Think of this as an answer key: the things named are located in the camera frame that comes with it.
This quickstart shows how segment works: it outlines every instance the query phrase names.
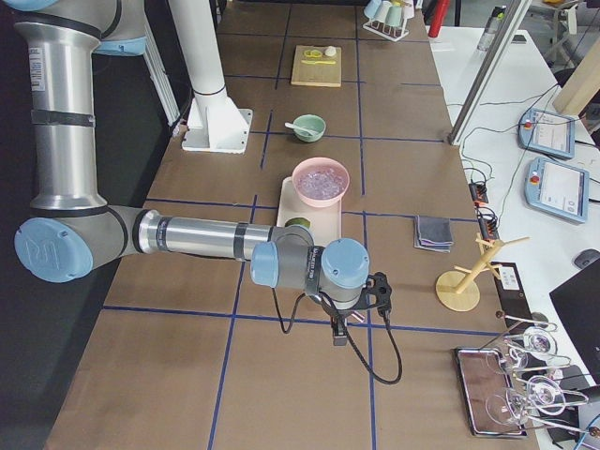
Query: round wooden base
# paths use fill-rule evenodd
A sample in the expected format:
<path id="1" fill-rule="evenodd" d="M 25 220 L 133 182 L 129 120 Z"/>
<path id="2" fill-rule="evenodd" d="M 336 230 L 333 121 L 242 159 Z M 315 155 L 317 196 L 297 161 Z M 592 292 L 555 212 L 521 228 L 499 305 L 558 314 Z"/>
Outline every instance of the round wooden base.
<path id="1" fill-rule="evenodd" d="M 435 283 L 435 292 L 442 304 L 453 311 L 470 311 L 479 303 L 479 288 L 472 282 L 462 293 L 454 289 L 465 278 L 465 274 L 457 270 L 444 272 Z"/>

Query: red object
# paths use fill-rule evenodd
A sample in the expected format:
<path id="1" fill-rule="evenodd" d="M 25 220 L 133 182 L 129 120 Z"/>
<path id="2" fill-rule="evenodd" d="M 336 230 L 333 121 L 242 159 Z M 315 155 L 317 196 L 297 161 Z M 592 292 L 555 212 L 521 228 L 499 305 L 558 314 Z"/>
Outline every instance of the red object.
<path id="1" fill-rule="evenodd" d="M 440 34 L 443 18 L 446 17 L 449 5 L 450 0 L 438 0 L 438 4 L 435 6 L 435 13 L 433 14 L 433 21 L 431 21 L 431 26 L 429 27 L 428 36 L 430 38 L 436 38 Z"/>

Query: white desk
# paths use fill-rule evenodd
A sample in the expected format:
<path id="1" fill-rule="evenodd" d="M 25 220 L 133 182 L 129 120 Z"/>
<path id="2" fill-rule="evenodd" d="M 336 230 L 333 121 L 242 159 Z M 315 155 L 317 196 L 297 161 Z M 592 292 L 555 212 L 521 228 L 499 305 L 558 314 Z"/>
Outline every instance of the white desk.
<path id="1" fill-rule="evenodd" d="M 453 123 L 460 111 L 460 106 L 456 104 L 464 102 L 485 57 L 476 50 L 482 32 L 478 28 L 443 27 L 439 36 L 432 41 L 436 67 Z M 527 32 L 519 33 L 524 34 L 528 42 L 524 45 L 511 44 L 483 95 L 482 103 L 524 100 L 543 94 L 556 83 L 531 37 Z M 436 52 L 439 48 L 452 50 Z M 558 92 L 558 88 L 552 89 L 535 107 L 555 111 L 551 99 Z M 536 98 L 519 104 L 480 105 L 465 136 L 477 127 L 496 130 L 510 128 L 518 123 L 520 116 L 535 101 Z M 577 140 L 592 142 L 579 122 L 576 130 Z M 581 250 L 600 249 L 600 207 L 591 204 L 589 219 L 582 225 L 573 225 L 531 209 L 525 201 L 523 183 L 530 162 L 540 155 L 534 152 L 523 155 L 523 150 L 518 147 L 516 128 L 504 133 L 478 129 L 463 144 L 466 157 L 481 159 L 493 168 L 493 179 L 487 183 L 487 195 L 489 207 L 497 215 L 501 214 L 503 198 L 508 192 L 499 229 L 501 239 L 508 241 L 521 236 L 531 237 L 525 243 L 503 249 L 498 260 L 517 264 L 531 311 L 542 312 L 552 322 L 560 323 L 549 293 L 578 271 L 572 261 Z M 576 149 L 576 157 L 568 164 L 583 167 L 590 172 L 592 178 L 600 179 L 600 152 L 581 144 Z M 474 167 L 489 176 L 489 168 L 485 164 L 474 162 Z M 471 177 L 470 172 L 466 171 L 467 178 Z M 514 173 L 514 183 L 509 191 Z M 473 179 L 480 179 L 477 173 L 473 174 Z M 591 183 L 590 196 L 600 198 L 600 185 Z M 557 340 L 559 353 L 571 356 L 573 363 L 585 373 L 587 369 L 562 328 Z M 549 443 L 546 433 L 538 434 L 538 439 L 540 448 L 555 448 Z"/>

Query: dark background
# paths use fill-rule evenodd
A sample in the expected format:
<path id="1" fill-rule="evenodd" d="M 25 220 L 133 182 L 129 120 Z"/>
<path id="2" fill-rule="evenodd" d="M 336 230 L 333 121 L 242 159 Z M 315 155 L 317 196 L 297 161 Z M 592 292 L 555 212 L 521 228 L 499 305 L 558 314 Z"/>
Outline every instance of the dark background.
<path id="1" fill-rule="evenodd" d="M 187 75 L 166 2 L 147 2 L 167 72 Z M 35 196 L 27 45 L 0 2 L 0 449 L 39 449 L 52 429 L 118 262 L 67 284 L 32 276 L 13 236 Z M 142 56 L 93 56 L 97 180 L 111 204 L 141 206 L 170 137 Z M 172 83 L 179 105 L 188 88 Z"/>

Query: black mouse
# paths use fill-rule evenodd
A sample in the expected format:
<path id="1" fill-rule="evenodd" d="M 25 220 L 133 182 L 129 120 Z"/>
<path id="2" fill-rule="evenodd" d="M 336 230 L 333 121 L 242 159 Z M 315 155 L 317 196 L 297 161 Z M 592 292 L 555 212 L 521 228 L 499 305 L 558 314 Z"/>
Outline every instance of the black mouse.
<path id="1" fill-rule="evenodd" d="M 600 251 L 594 248 L 588 248 L 576 256 L 573 260 L 573 264 L 580 269 L 583 269 L 596 260 L 600 260 Z"/>

